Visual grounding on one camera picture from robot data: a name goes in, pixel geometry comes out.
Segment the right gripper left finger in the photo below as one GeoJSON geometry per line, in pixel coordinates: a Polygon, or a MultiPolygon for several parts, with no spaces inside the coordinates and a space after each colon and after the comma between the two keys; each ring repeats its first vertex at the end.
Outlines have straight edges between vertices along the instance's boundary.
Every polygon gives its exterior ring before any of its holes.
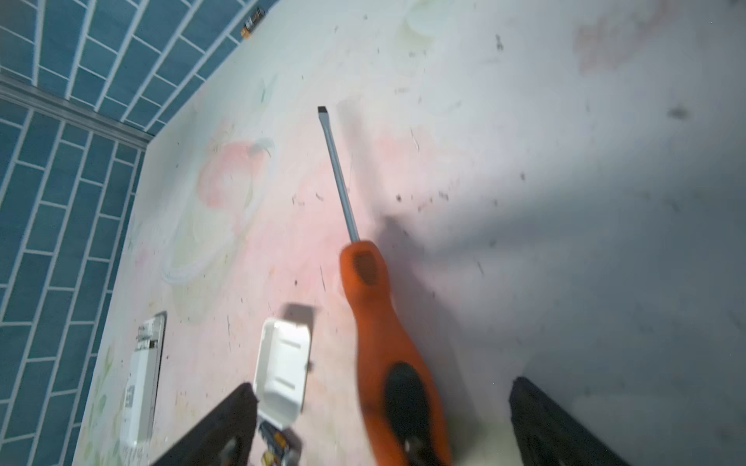
{"type": "Polygon", "coordinates": [[[248,465],[258,426],[258,398],[239,384],[153,465],[248,465]]]}

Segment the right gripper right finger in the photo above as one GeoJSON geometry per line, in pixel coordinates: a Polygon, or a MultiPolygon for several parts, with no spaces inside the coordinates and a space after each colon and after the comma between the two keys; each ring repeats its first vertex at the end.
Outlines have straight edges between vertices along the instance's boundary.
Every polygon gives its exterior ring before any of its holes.
{"type": "Polygon", "coordinates": [[[627,466],[627,462],[526,377],[512,384],[509,404],[525,465],[627,466]]]}

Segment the white remote control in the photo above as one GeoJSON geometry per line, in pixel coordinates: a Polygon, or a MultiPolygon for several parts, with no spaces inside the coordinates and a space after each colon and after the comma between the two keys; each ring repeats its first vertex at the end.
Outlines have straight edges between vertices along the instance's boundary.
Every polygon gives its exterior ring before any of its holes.
{"type": "Polygon", "coordinates": [[[120,428],[120,440],[128,448],[138,448],[152,438],[166,323],[167,312],[162,311],[138,327],[120,428]]]}

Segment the white battery cover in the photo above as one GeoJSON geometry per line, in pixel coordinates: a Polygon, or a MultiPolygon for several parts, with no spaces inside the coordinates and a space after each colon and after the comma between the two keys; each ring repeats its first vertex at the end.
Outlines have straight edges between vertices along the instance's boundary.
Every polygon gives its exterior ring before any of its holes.
{"type": "Polygon", "coordinates": [[[258,415],[276,428],[290,427],[300,416],[311,349],[307,325],[268,318],[262,326],[254,392],[258,415]]]}

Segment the orange black screwdriver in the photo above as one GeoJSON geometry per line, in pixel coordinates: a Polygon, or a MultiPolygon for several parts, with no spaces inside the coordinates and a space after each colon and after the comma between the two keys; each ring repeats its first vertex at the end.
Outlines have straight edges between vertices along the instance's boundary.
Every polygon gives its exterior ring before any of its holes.
{"type": "Polygon", "coordinates": [[[394,310],[386,261],[357,231],[326,107],[318,108],[318,116],[350,237],[339,267],[357,326],[357,392],[373,456],[380,465],[450,465],[431,371],[394,310]]]}

